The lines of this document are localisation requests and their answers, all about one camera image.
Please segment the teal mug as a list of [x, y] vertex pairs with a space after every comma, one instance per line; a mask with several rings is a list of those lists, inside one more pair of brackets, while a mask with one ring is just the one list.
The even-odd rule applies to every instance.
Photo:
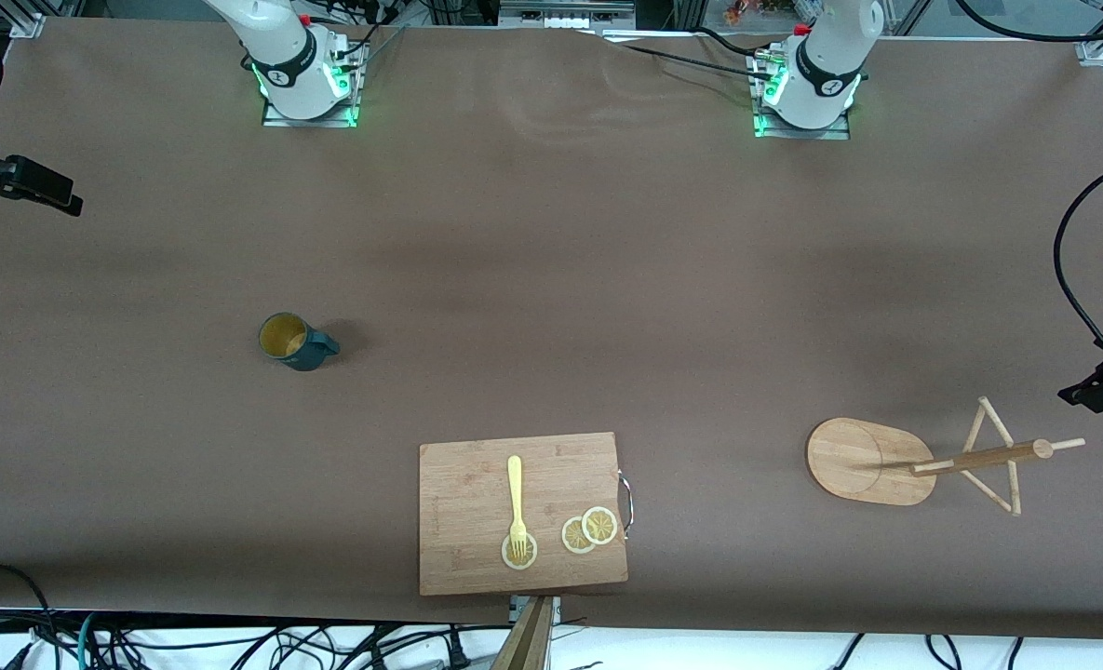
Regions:
[[340, 344], [331, 336], [287, 311], [265, 319], [259, 327], [258, 343], [263, 355], [295, 370], [315, 370], [329, 357], [340, 353]]

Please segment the wooden cup rack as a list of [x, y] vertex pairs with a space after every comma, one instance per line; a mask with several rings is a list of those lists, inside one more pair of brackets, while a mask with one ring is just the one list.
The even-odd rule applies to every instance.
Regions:
[[938, 458], [920, 437], [875, 422], [832, 417], [816, 425], [805, 445], [808, 474], [837, 499], [879, 506], [918, 506], [938, 480], [960, 476], [1007, 515], [1022, 515], [1021, 462], [1045, 462], [1084, 438], [1015, 442], [989, 398], [977, 410], [962, 449]]

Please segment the brown table cover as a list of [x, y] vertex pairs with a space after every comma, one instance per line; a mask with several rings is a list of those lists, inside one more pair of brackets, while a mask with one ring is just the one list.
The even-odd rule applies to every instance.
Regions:
[[[592, 626], [1103, 637], [1100, 352], [1054, 228], [1103, 173], [1070, 47], [887, 41], [847, 141], [601, 38], [407, 30], [356, 128], [263, 127], [224, 24], [51, 20], [0, 143], [81, 217], [0, 208], [0, 564], [57, 608], [501, 620], [420, 595], [422, 444], [612, 432], [636, 521]], [[263, 355], [296, 313], [340, 344]], [[989, 398], [1022, 515], [808, 474], [832, 417], [959, 453]]]

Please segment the wooden cutting board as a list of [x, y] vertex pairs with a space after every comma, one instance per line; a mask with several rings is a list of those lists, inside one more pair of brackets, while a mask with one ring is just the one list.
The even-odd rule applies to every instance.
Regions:
[[[500, 556], [508, 533], [508, 455], [524, 465], [524, 522], [538, 543], [529, 568]], [[422, 596], [565, 594], [629, 576], [612, 433], [427, 444], [419, 450], [419, 591]], [[606, 506], [615, 538], [576, 555], [560, 532], [569, 517]]]

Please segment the white power strip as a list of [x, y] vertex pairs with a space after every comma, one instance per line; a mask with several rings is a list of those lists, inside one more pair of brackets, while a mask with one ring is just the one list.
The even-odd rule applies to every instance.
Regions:
[[499, 0], [499, 26], [635, 30], [635, 0]]

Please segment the yellow plastic fork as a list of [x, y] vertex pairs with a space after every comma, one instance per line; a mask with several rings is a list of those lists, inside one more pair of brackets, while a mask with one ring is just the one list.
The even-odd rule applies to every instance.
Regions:
[[508, 455], [507, 480], [510, 513], [512, 513], [507, 535], [514, 543], [522, 543], [526, 538], [527, 529], [524, 522], [524, 465], [522, 465], [518, 455]]

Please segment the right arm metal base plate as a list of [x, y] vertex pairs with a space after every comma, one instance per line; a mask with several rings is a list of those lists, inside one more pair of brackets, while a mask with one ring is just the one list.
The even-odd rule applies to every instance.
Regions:
[[367, 56], [363, 44], [351, 47], [346, 35], [331, 33], [308, 67], [295, 74], [257, 60], [253, 72], [264, 98], [265, 126], [358, 126]]

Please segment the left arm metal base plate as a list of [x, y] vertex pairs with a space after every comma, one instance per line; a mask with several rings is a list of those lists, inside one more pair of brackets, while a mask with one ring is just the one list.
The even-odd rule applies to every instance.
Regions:
[[760, 139], [846, 141], [850, 139], [849, 109], [857, 76], [837, 95], [820, 97], [811, 82], [792, 73], [785, 51], [773, 44], [757, 49], [746, 65], [765, 79], [751, 79], [754, 135]]

